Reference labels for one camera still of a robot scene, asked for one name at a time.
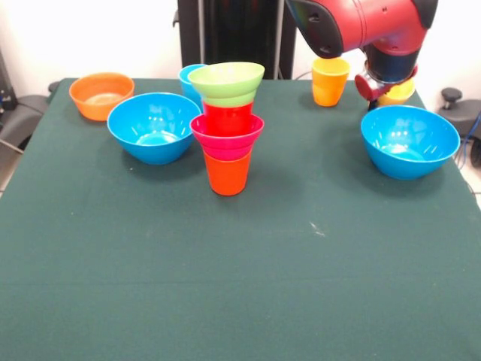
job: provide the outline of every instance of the pink cup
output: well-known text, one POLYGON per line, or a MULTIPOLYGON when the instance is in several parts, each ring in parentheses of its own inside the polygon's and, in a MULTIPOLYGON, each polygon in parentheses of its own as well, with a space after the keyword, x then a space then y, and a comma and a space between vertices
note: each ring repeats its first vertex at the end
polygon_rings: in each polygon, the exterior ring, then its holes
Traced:
POLYGON ((252 150, 254 143, 264 129, 264 120, 252 114, 249 132, 234 137, 210 135, 207 130, 205 114, 194 118, 190 123, 190 128, 205 153, 218 160, 232 161, 246 156, 252 150))

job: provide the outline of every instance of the red cup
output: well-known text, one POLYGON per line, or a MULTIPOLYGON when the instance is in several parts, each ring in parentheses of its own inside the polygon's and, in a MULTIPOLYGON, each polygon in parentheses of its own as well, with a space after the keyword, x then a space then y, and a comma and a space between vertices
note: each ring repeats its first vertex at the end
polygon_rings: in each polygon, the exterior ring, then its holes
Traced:
POLYGON ((253 102, 242 107, 219 108, 204 103, 207 132, 216 137, 235 137, 250 131, 253 102))

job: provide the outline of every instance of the blue cup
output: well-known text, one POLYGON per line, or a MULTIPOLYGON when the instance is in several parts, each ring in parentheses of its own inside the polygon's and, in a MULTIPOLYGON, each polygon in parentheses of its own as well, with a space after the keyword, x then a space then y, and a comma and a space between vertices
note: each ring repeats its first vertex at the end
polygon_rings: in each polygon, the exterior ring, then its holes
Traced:
POLYGON ((195 90, 195 88, 192 86, 192 83, 189 81, 188 76, 195 69, 202 68, 203 66, 206 66, 206 65, 192 64, 192 65, 186 66, 179 72, 180 85, 182 86, 182 91, 184 96, 192 100, 194 103, 196 103, 201 110, 204 110, 204 107, 202 105, 202 97, 198 93, 198 91, 195 90))

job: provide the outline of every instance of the blue bowl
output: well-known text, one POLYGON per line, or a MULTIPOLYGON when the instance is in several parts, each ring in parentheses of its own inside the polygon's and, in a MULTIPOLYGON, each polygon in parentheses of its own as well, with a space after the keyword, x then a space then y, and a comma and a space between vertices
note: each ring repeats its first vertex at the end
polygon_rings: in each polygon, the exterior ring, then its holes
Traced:
POLYGON ((189 81, 189 74, 192 73, 194 70, 202 68, 206 66, 205 64, 192 64, 188 65, 179 72, 179 80, 180 85, 182 86, 182 92, 184 96, 192 100, 197 106, 203 110, 202 105, 202 97, 197 90, 192 86, 192 83, 189 81))
POLYGON ((369 157, 385 175, 409 180, 441 167, 459 149, 450 122, 421 108, 393 105, 370 111, 361 123, 369 157))
POLYGON ((147 164, 178 159, 192 143, 189 124, 201 113, 191 100, 170 93, 148 93, 118 104, 107 127, 122 147, 147 164))

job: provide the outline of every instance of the yellow cup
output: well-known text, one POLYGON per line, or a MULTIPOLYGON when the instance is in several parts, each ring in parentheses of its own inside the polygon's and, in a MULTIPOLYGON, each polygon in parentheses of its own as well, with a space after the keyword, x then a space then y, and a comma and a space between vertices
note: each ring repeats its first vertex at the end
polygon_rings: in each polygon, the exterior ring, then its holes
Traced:
POLYGON ((415 89, 414 79, 406 80, 404 83, 392 87, 391 90, 383 96, 380 96, 380 98, 377 99, 378 105, 382 107, 385 105, 404 104, 414 94, 415 89))
POLYGON ((314 60, 314 101, 323 107, 337 105, 343 95, 350 69, 349 63, 341 58, 314 60))

